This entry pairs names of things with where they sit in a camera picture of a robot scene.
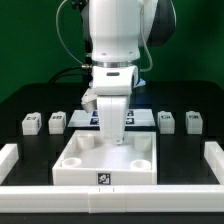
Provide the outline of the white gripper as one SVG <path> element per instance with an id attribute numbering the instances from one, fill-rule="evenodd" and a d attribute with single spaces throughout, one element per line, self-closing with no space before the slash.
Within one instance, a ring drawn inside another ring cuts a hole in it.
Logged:
<path id="1" fill-rule="evenodd" d="M 81 105 L 87 113 L 98 112 L 102 137 L 121 145 L 124 142 L 130 96 L 138 83 L 138 68 L 94 66 L 92 75 L 92 87 L 84 93 Z"/>

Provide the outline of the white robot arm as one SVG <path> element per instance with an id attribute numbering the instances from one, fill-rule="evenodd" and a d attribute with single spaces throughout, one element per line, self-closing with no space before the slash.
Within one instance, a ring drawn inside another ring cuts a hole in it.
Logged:
<path id="1" fill-rule="evenodd" d="M 124 138 L 129 99 L 142 71 L 140 47 L 167 42 L 176 28 L 172 0 L 89 0 L 82 16 L 90 36 L 92 87 L 83 99 L 96 101 L 103 138 Z"/>

